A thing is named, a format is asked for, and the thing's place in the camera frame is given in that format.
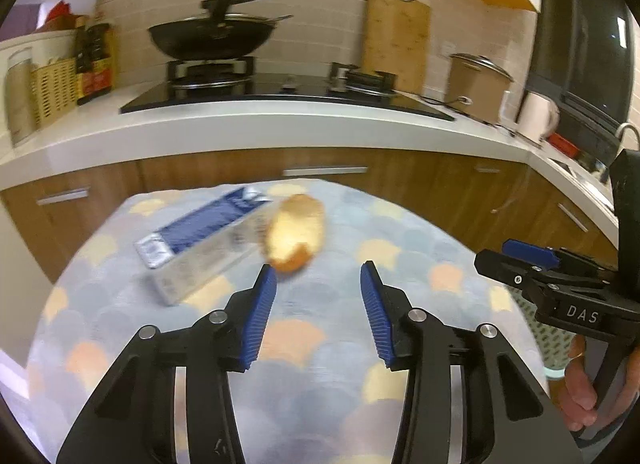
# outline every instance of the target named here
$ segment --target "drawer handle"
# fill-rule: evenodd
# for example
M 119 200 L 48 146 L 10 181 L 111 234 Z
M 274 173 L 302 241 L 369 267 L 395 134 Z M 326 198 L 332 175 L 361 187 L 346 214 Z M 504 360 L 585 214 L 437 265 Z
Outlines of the drawer handle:
M 50 195 L 49 197 L 38 199 L 36 203 L 38 204 L 38 206 L 44 206 L 46 204 L 53 204 L 54 202 L 64 202 L 65 200 L 84 199 L 85 197 L 89 197 L 89 189 L 90 187 L 87 186 L 86 188 L 63 191 L 62 193 L 56 193 L 54 195 Z
M 300 177 L 301 175 L 336 175 L 338 173 L 367 173 L 367 167 L 317 167 L 317 168 L 287 168 L 283 170 L 284 177 Z
M 476 166 L 476 172 L 478 173 L 500 173 L 500 168 L 489 168 Z
M 462 62 L 462 65 L 465 66 L 467 69 L 477 70 L 478 72 L 482 70 L 482 67 L 475 66 L 474 64 L 468 64 L 466 62 Z
M 562 205 L 562 203 L 558 203 L 558 208 L 560 208 L 564 212 L 564 214 L 568 216 L 568 218 L 574 221 L 574 224 L 578 226 L 578 228 L 580 228 L 585 233 L 589 232 L 589 228 L 587 228 L 587 226 L 580 222 L 580 219 L 578 219 L 577 216 L 571 213 L 564 205 Z

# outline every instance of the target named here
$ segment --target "screw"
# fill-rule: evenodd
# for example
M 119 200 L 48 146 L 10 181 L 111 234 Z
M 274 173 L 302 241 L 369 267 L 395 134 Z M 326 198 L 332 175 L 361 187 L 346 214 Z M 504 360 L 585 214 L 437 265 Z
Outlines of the screw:
M 422 309 L 412 309 L 409 311 L 408 316 L 412 321 L 424 321 L 427 319 L 427 313 Z
M 145 325 L 138 331 L 140 339 L 151 339 L 156 335 L 156 327 L 153 325 Z
M 213 311 L 213 313 L 209 314 L 209 321 L 215 324 L 220 324 L 220 323 L 224 323 L 227 317 L 228 316 L 226 315 L 225 311 L 218 309 L 216 311 Z
M 485 323 L 480 326 L 480 333 L 485 338 L 495 338 L 498 335 L 498 330 L 490 323 Z

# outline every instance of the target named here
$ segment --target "kettle handle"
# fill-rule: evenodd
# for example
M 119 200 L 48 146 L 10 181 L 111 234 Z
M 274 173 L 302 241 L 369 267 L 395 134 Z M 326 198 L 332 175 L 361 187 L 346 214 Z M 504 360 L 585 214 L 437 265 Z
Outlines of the kettle handle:
M 549 122 L 545 131 L 540 135 L 541 139 L 547 139 L 551 134 L 553 134 L 558 128 L 558 123 L 560 123 L 560 110 L 558 109 L 558 105 L 555 101 L 548 100 L 548 102 Z

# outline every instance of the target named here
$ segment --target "tablecloth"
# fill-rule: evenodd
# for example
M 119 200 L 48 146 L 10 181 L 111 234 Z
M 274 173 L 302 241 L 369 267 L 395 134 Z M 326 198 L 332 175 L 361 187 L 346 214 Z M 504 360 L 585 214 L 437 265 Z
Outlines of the tablecloth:
M 507 289 L 480 277 L 474 254 L 418 216 L 376 197 L 311 179 L 257 183 L 271 195 L 308 193 L 326 208 L 326 244 L 302 271 L 279 275 L 258 361 L 230 374 L 248 464 L 378 463 L 394 450 L 405 372 L 378 358 L 359 286 L 372 259 L 385 284 L 445 324 L 496 325 L 546 386 L 542 360 Z M 53 462 L 95 385 L 143 325 L 192 325 L 251 287 L 256 251 L 183 303 L 168 307 L 144 278 L 133 242 L 237 186 L 159 191 L 124 202 L 76 253 L 52 290 L 28 361 L 31 416 Z M 177 457 L 188 462 L 184 372 L 177 375 Z M 460 377 L 452 368 L 452 462 L 460 462 Z

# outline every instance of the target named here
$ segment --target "wok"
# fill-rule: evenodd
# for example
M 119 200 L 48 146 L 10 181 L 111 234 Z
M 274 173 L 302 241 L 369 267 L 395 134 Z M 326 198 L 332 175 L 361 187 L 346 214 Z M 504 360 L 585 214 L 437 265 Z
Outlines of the wok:
M 271 36 L 277 22 L 292 15 L 269 19 L 227 13 L 230 6 L 253 0 L 207 0 L 204 17 L 167 22 L 149 28 L 151 39 L 164 54 L 176 60 L 230 60 L 250 54 Z
M 156 47 L 176 60 L 230 60 L 256 50 L 279 21 L 291 16 L 268 19 L 229 13 L 223 28 L 209 16 L 191 17 L 158 24 L 149 28 L 149 33 Z

